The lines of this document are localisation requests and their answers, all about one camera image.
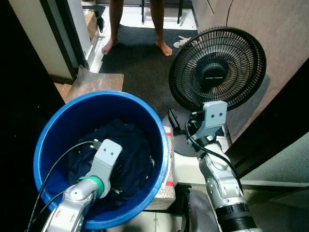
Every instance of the slipper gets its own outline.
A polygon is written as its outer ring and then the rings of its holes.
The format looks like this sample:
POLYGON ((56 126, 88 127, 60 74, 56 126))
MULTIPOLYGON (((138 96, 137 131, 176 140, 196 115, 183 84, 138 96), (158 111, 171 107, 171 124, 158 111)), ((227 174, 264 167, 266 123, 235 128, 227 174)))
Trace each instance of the slipper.
POLYGON ((182 46, 184 46, 184 44, 191 39, 191 37, 190 38, 185 38, 183 36, 179 36, 179 38, 181 38, 182 40, 179 40, 179 41, 174 43, 174 47, 178 48, 178 49, 181 48, 182 46))

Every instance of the cable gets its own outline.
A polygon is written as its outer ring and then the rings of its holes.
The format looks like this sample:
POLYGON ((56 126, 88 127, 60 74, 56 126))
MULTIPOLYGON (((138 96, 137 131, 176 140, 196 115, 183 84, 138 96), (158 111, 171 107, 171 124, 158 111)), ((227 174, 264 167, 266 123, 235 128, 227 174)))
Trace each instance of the cable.
POLYGON ((38 197, 37 197, 37 199, 35 200, 35 204, 34 204, 33 209, 32 209, 32 213, 31 213, 31 216, 30 216, 30 220, 29 220, 29 223, 28 223, 26 232, 29 232, 29 231, 30 231, 35 209, 36 209, 37 204, 38 204, 38 202, 39 202, 39 199, 40 199, 40 197, 41 197, 41 195, 42 195, 42 193, 43 193, 43 190, 44 190, 44 187, 45 187, 45 185, 46 185, 46 182, 47 182, 47 180, 48 180, 50 174, 51 174, 52 171, 54 170, 55 166, 56 166, 56 165, 59 163, 59 161, 60 161, 67 153, 69 153, 71 150, 73 150, 74 148, 76 148, 76 147, 78 147, 78 146, 80 146, 80 145, 88 144, 88 143, 89 143, 89 144, 93 144, 94 142, 93 142, 93 141, 85 141, 85 142, 79 143, 79 144, 77 144, 77 145, 71 147, 69 150, 67 150, 65 153, 63 153, 63 155, 61 155, 61 156, 57 159, 57 161, 54 163, 54 165, 51 167, 51 169, 50 169, 49 172, 47 173, 47 175, 46 175, 46 177, 45 177, 45 179, 44 179, 44 181, 43 181, 43 183, 42 183, 42 186, 41 186, 41 188, 40 188, 38 197))
POLYGON ((190 139, 190 141, 191 141, 195 146, 197 146, 199 149, 205 151, 206 153, 212 154, 212 155, 214 155, 215 157, 218 157, 218 158, 222 159, 223 161, 225 161, 225 162, 228 164, 228 166, 231 168, 231 171, 232 171, 232 173, 233 173, 233 176, 236 178, 237 183, 238 183, 238 185, 239 185, 239 188, 240 188, 240 190, 241 190, 242 193, 243 193, 243 189, 242 189, 242 186, 241 186, 241 183, 240 183, 240 179, 238 178, 236 169, 235 169, 234 166, 231 164, 231 162, 230 162, 228 159, 226 159, 225 157, 223 157, 222 155, 220 155, 220 154, 218 154, 218 153, 216 153, 216 152, 214 152, 214 151, 211 151, 211 150, 209 150, 209 149, 207 149, 207 148, 201 146, 200 144, 198 144, 198 143, 192 138, 192 136, 191 136, 190 133, 189 133, 188 125, 189 125, 189 121, 190 121, 191 119, 193 119, 193 118, 194 118, 194 117, 190 116, 190 117, 187 119, 187 121, 185 122, 185 126, 184 126, 184 127, 185 127, 185 133, 186 133, 187 137, 188 137, 188 138, 190 139))
POLYGON ((228 16, 229 16, 229 14, 230 14, 230 9, 231 9, 231 6, 232 6, 232 3, 233 3, 233 1, 234 0, 231 0, 231 4, 230 4, 230 6, 229 6, 229 8, 228 8, 228 11, 227 11, 227 16, 226 16, 226 27, 227 27, 227 20, 228 20, 228 16))
POLYGON ((38 217, 41 215, 41 213, 43 213, 43 211, 47 208, 47 206, 49 206, 49 204, 51 202, 53 202, 54 199, 56 199, 58 196, 60 196, 62 193, 64 193, 64 191, 58 193, 55 197, 53 197, 52 199, 49 200, 48 203, 46 203, 46 205, 43 207, 43 209, 37 214, 37 216, 33 219, 32 224, 38 219, 38 217))

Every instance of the blue bucket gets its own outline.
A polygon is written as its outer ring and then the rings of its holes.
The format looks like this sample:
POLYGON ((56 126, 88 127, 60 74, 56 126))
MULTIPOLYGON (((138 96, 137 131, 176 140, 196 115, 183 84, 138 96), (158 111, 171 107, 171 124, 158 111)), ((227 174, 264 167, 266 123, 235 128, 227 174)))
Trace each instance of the blue bucket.
MULTIPOLYGON (((97 126, 120 118, 138 125, 145 132, 152 148, 154 173, 147 179, 137 196, 114 211, 95 209, 85 218, 85 229, 114 227, 135 217, 153 200, 165 178, 168 165, 168 142, 164 127, 155 111, 141 99, 118 91, 97 91, 82 95, 63 106, 50 119, 40 135, 33 161, 37 189, 55 161, 77 141, 97 126)), ((47 203, 56 194, 70 186, 67 159, 60 162, 50 175, 42 193, 47 203)), ((56 198, 49 209, 61 202, 56 198)))

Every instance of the bare foot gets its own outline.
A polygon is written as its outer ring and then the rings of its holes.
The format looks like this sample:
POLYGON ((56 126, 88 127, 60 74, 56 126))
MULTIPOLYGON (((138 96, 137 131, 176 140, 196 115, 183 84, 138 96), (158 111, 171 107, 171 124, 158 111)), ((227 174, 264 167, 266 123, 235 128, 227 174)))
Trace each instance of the bare foot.
POLYGON ((111 49, 113 47, 115 47, 117 44, 118 44, 118 41, 112 40, 110 38, 110 40, 107 42, 107 44, 104 47, 102 47, 102 50, 101 50, 102 53, 104 55, 107 55, 111 51, 111 49))
POLYGON ((162 52, 164 53, 164 55, 166 55, 167 57, 171 56, 173 54, 173 50, 166 45, 165 42, 156 42, 155 43, 159 48, 161 48, 162 52))

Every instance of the fan grille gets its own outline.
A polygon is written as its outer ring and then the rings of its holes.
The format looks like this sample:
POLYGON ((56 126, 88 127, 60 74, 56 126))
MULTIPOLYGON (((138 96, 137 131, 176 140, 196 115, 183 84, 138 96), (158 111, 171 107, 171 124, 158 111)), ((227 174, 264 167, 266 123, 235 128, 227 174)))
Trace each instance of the fan grille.
POLYGON ((169 87, 188 110, 218 100, 231 110, 257 91, 265 72, 264 50, 252 35, 215 28, 192 38, 179 51, 169 72, 169 87))

